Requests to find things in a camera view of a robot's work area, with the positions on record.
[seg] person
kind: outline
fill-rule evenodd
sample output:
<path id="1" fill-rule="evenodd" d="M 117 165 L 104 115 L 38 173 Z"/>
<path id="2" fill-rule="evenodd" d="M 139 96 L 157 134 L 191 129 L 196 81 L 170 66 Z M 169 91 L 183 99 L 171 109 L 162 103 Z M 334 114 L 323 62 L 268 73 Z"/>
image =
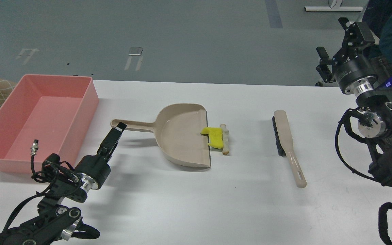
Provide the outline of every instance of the person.
<path id="1" fill-rule="evenodd" d="M 362 21 L 379 38 L 378 45 L 363 54 L 378 73 L 380 86 L 392 77 L 392 0 L 369 0 Z"/>

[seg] yellow sponge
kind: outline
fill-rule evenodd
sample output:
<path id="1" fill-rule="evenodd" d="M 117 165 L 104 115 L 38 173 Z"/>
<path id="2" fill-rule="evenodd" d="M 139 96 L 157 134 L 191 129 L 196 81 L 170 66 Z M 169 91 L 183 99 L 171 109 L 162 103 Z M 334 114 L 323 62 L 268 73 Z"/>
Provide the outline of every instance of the yellow sponge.
<path id="1" fill-rule="evenodd" d="M 221 128 L 210 128 L 205 127 L 200 132 L 201 134 L 208 134 L 208 138 L 210 142 L 208 143 L 209 146 L 217 149 L 223 148 L 223 140 L 222 140 L 222 129 Z"/>

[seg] hand brush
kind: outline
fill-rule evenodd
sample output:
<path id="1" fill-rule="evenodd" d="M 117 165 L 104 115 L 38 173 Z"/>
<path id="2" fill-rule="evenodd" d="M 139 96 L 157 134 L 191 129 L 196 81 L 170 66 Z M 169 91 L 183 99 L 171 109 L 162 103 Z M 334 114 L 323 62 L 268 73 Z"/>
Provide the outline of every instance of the hand brush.
<path id="1" fill-rule="evenodd" d="M 283 110 L 277 110 L 274 112 L 272 121 L 273 129 L 275 130 L 278 154 L 282 157 L 288 157 L 291 171 L 293 172 L 294 180 L 296 181 L 296 186 L 304 188 L 306 186 L 306 180 L 299 162 L 297 161 L 296 155 L 294 154 L 293 137 L 291 136 L 287 114 Z"/>

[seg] gray floor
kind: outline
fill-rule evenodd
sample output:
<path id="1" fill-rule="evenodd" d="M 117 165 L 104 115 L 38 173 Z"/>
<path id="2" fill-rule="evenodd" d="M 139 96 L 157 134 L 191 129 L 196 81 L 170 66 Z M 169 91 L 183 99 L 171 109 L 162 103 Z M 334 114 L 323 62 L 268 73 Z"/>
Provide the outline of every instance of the gray floor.
<path id="1" fill-rule="evenodd" d="M 364 6 L 367 0 L 345 0 Z M 327 0 L 0 1 L 0 77 L 310 85 L 315 48 L 333 55 L 339 17 Z M 142 56 L 128 64 L 130 47 Z"/>

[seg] dustpan handle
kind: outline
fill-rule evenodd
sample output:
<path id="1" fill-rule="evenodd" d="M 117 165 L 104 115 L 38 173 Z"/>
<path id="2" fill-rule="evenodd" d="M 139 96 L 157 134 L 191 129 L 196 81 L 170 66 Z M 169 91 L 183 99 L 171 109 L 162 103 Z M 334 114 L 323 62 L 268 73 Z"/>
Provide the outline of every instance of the dustpan handle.
<path id="1" fill-rule="evenodd" d="M 142 122 L 142 121 L 128 121 L 114 119 L 111 121 L 111 126 L 116 127 L 119 122 L 126 124 L 125 130 L 138 131 L 138 132 L 154 132 L 154 124 L 152 122 Z"/>

